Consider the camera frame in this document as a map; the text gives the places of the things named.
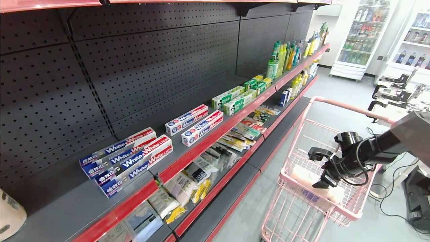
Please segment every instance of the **glass door refrigerator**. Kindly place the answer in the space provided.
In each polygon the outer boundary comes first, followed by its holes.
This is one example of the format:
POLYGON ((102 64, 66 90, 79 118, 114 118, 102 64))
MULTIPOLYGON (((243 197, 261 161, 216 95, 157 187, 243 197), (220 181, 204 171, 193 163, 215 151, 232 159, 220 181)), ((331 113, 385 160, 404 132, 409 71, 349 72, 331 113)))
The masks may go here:
POLYGON ((387 66, 379 76, 398 78, 402 74, 414 75, 411 80, 430 86, 430 3, 417 3, 403 29, 400 39, 387 61, 387 66))
POLYGON ((330 76, 361 80, 398 0, 361 0, 330 76))

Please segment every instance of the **shopping cart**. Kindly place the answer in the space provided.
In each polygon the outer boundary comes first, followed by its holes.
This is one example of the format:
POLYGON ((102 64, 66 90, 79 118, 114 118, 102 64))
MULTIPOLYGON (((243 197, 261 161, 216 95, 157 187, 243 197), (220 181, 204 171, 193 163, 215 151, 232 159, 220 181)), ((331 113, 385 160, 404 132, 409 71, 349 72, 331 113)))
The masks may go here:
MULTIPOLYGON (((370 185, 380 166, 368 172, 369 181, 364 186, 352 186, 341 181, 335 189, 313 189, 312 184, 319 180, 323 172, 321 166, 325 161, 310 161, 309 149, 319 147, 341 157, 339 146, 334 141, 340 131, 306 119, 314 101, 349 109, 388 123, 394 122, 354 106, 323 97, 313 97, 301 116, 300 125, 279 174, 279 186, 261 228, 261 241, 317 241, 330 219, 339 226, 348 226, 351 221, 362 216, 370 185)), ((365 177, 362 175, 347 180, 358 184, 362 183, 365 177)))

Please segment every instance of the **gray floor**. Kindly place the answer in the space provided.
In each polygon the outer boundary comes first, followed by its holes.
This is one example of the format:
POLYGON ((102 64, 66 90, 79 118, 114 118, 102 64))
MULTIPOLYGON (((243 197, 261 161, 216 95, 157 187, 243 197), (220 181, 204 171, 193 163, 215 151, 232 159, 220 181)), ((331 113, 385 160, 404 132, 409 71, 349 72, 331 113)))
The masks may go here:
MULTIPOLYGON (((329 69, 326 68, 319 68, 318 73, 320 78, 305 96, 324 96, 367 109, 373 93, 373 88, 369 84, 329 77, 329 69)), ((366 127, 370 127, 375 133, 381 133, 388 129, 372 124, 371 119, 364 115, 323 103, 314 104, 307 117, 341 131, 356 131, 363 137, 370 136, 366 127), (339 120, 348 120, 348 122, 340 122, 339 120)), ((214 239, 215 242, 259 241, 262 222, 277 188, 276 181, 291 142, 292 136, 286 140, 268 168, 230 216, 214 239)), ((378 174, 374 183, 388 185, 391 182, 394 169, 401 165, 410 164, 412 160, 413 157, 406 155, 390 167, 387 172, 378 174)), ((405 198, 401 187, 395 188, 393 194, 385 199, 383 210, 389 214, 406 215, 405 198)), ((418 234, 401 218, 384 216, 379 210, 379 203, 368 198, 362 218, 352 222, 349 227, 339 227, 337 224, 329 223, 319 239, 321 242, 358 242, 365 240, 412 242, 430 240, 430 237, 418 234)))

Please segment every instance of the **pegboard back panel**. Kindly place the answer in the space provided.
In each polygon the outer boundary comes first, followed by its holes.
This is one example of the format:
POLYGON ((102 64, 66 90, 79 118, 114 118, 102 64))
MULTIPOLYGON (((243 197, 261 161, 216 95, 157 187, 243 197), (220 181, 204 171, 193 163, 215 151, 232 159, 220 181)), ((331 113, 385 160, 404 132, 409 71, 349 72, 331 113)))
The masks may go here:
POLYGON ((0 174, 106 125, 70 44, 0 60, 0 174))
POLYGON ((57 10, 2 13, 0 54, 68 42, 57 10))
POLYGON ((79 9, 75 40, 239 20, 227 3, 129 3, 79 9))
POLYGON ((173 104, 180 93, 234 69, 238 31, 238 21, 225 22, 79 41, 77 47, 114 123, 147 108, 144 115, 155 114, 165 108, 157 103, 173 104))
POLYGON ((246 17, 242 17, 241 19, 272 17, 279 15, 288 15, 290 13, 291 3, 270 3, 250 9, 246 17))
POLYGON ((310 20, 312 19, 313 4, 299 7, 296 12, 291 13, 288 23, 285 41, 305 40, 307 30, 309 29, 310 20))
POLYGON ((284 42, 290 15, 246 19, 240 21, 237 67, 255 60, 284 42))

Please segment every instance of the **robotic arm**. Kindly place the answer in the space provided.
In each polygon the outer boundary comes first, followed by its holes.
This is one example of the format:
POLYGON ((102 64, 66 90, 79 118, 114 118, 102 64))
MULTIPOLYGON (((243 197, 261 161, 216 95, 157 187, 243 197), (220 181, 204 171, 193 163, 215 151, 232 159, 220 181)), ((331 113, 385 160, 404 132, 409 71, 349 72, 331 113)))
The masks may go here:
POLYGON ((389 164, 396 157, 410 151, 425 165, 430 167, 430 113, 412 112, 393 125, 390 130, 377 137, 363 139, 355 132, 343 132, 334 137, 342 155, 337 157, 329 150, 312 147, 309 159, 321 161, 327 158, 321 180, 313 185, 314 188, 336 187, 340 180, 355 185, 367 184, 367 172, 372 171, 375 164, 389 164), (357 177, 364 174, 365 182, 350 183, 347 177, 357 177))

